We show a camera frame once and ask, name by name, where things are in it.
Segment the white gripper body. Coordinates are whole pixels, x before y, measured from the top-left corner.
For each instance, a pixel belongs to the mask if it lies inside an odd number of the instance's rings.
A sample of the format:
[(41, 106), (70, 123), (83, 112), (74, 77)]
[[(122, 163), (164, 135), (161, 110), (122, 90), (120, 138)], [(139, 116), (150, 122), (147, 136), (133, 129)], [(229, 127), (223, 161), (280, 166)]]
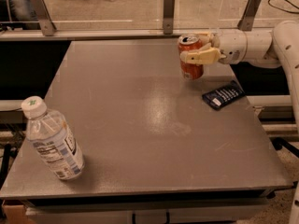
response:
[(237, 64), (245, 56), (247, 37), (243, 31), (237, 29), (219, 30), (214, 35), (213, 46), (220, 50), (220, 63)]

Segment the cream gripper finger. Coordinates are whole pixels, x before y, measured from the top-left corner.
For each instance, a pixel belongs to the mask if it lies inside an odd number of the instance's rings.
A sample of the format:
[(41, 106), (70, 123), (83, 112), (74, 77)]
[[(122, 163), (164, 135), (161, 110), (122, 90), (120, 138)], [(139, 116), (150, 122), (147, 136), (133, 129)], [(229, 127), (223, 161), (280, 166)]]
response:
[(180, 59), (183, 62), (195, 65), (213, 64), (222, 58), (225, 58), (225, 55), (221, 54), (219, 49), (213, 47), (205, 50), (182, 51), (180, 53)]
[(204, 32), (198, 34), (199, 39), (202, 41), (202, 45), (210, 44), (211, 46), (214, 46), (214, 39), (215, 36), (210, 32)]

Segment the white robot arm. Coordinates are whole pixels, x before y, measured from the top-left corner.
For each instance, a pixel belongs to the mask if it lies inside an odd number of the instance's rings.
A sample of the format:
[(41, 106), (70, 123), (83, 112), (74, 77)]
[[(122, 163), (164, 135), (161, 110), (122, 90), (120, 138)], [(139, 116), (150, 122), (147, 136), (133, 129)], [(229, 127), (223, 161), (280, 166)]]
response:
[(182, 51), (179, 58), (193, 65), (248, 62), (263, 68), (283, 67), (292, 100), (293, 114), (299, 126), (299, 23), (282, 21), (273, 29), (220, 29), (201, 32), (200, 49)]

